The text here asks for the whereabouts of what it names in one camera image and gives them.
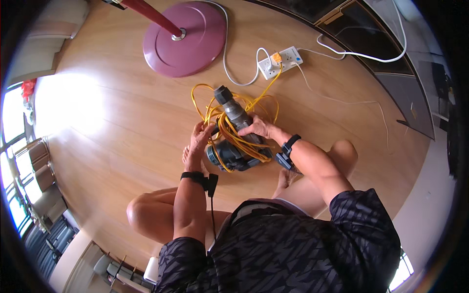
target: purple lamp base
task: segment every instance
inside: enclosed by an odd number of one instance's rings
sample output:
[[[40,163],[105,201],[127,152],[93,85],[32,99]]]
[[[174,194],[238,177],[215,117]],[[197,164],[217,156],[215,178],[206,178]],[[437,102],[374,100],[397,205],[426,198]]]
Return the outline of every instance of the purple lamp base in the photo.
[[[150,24],[144,37],[144,55],[148,65],[168,77],[195,74],[207,67],[225,44],[226,23],[221,14],[203,2],[183,2],[166,9],[162,15],[186,36],[174,41],[171,33],[156,23]]]

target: bare foot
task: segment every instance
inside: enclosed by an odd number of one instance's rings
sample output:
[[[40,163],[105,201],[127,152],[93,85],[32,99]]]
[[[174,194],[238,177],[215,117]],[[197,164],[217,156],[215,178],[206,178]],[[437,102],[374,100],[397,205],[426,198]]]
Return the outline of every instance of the bare foot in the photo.
[[[275,190],[273,193],[272,198],[276,198],[280,192],[290,186],[297,175],[298,173],[295,171],[289,171],[285,168],[281,168],[279,173],[279,184],[277,185],[277,190]]]
[[[182,162],[184,164],[186,164],[186,161],[187,161],[187,155],[189,154],[189,147],[190,146],[188,145],[187,147],[184,148],[184,151],[182,151]],[[210,173],[208,172],[202,160],[200,161],[200,168],[202,169],[202,173],[204,173],[204,176],[208,177]]]

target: red object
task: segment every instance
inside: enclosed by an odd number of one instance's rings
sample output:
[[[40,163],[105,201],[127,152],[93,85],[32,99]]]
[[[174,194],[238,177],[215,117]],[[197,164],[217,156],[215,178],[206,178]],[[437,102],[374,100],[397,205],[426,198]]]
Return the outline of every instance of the red object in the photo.
[[[152,22],[160,25],[172,35],[175,35],[176,37],[180,37],[182,35],[182,31],[175,26],[174,23],[170,22],[147,2],[143,0],[123,0],[121,3],[150,19]]]
[[[36,85],[37,80],[37,78],[26,80],[21,85],[21,89],[23,90],[21,96],[26,99],[26,102],[29,102],[29,96],[32,95],[32,93],[34,92],[34,86]]]
[[[159,74],[183,77],[200,72],[220,54],[225,44],[226,21],[217,9],[204,2],[182,2],[163,12],[170,21],[186,30],[174,41],[171,32],[151,23],[143,49],[148,65]]]

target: electrical outlet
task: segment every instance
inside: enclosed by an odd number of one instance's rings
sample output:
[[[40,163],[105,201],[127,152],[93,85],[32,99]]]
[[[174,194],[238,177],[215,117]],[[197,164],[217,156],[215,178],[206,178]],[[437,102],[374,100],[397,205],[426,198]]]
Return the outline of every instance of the electrical outlet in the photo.
[[[282,56],[282,72],[285,72],[293,67],[296,67],[295,63],[297,64],[302,64],[303,59],[301,59],[300,54],[296,50],[295,47],[290,47],[288,49],[283,50],[282,52],[279,52],[280,56]],[[272,61],[272,69],[268,70],[267,67],[270,65],[269,58]],[[280,64],[275,62],[270,56],[269,58],[265,58],[262,61],[259,61],[257,63],[257,67],[260,69],[262,75],[265,77],[265,79],[271,79],[277,76],[280,71]]]

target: black wristband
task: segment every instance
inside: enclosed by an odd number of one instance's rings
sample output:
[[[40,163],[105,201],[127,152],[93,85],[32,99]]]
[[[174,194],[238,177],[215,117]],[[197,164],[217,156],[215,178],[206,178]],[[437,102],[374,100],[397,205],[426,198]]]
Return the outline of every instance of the black wristband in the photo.
[[[301,136],[298,134],[295,134],[292,136],[286,143],[282,145],[282,152],[287,156],[290,157],[290,153],[292,151],[292,145],[297,141],[301,139]]]
[[[199,171],[183,172],[181,175],[181,180],[183,178],[191,178],[192,181],[194,181],[195,183],[202,185],[202,187],[204,188],[204,191],[206,191],[205,187],[206,187],[206,181],[208,180],[208,178],[206,178],[202,172],[199,172]]]
[[[183,172],[181,175],[181,180],[183,178],[190,178],[195,183],[200,184],[204,191],[208,191],[208,196],[213,197],[213,194],[215,193],[215,188],[217,187],[218,183],[218,175],[209,174],[209,177],[205,177],[202,172],[194,171]]]

